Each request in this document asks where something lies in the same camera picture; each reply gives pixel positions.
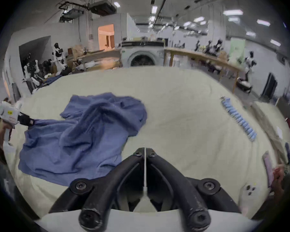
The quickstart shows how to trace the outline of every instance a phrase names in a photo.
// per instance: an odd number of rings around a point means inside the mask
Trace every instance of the washing machine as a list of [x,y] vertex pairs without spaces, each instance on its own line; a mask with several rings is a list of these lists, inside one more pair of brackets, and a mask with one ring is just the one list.
[[164,61],[164,42],[160,41],[125,41],[121,44],[123,67],[141,65],[160,65]]

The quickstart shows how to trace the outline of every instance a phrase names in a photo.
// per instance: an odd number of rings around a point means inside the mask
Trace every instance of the bolt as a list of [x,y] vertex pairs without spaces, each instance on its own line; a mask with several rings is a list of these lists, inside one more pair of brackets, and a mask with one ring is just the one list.
[[207,212],[197,211],[193,213],[190,217],[190,221],[195,228],[202,228],[208,226],[210,223],[210,218]]
[[94,211],[85,210],[79,216],[79,223],[87,229],[94,229],[100,224],[100,216]]
[[203,186],[208,190],[213,190],[215,188],[215,184],[213,182],[205,182]]
[[84,190],[87,187],[86,183],[83,181],[79,181],[76,183],[75,188],[77,190]]

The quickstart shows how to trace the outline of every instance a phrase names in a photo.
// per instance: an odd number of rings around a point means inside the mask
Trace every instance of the row of clothespins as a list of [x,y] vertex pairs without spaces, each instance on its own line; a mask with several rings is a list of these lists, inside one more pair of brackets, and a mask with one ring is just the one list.
[[257,133],[251,128],[249,123],[236,111],[231,105],[231,99],[228,97],[221,97],[221,103],[230,114],[231,117],[236,119],[236,122],[244,129],[250,141],[254,141]]

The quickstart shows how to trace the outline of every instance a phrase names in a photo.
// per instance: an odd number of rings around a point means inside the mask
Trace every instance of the washing machine door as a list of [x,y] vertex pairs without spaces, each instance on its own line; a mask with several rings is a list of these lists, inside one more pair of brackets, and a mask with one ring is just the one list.
[[128,61],[128,67],[142,66],[142,65],[156,65],[156,57],[149,51],[137,51],[133,53]]

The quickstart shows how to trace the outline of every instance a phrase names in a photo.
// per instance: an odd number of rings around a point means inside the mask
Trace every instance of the human hand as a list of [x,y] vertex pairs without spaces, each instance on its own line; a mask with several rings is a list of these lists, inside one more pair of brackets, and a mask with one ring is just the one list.
[[278,202],[281,199],[282,195],[284,194],[284,190],[282,189],[282,186],[281,186],[281,182],[284,178],[284,166],[278,165],[274,169],[273,175],[274,175],[274,180],[271,186],[275,194],[274,198]]
[[2,147],[4,141],[5,130],[12,129],[13,126],[3,120],[0,120],[0,146]]

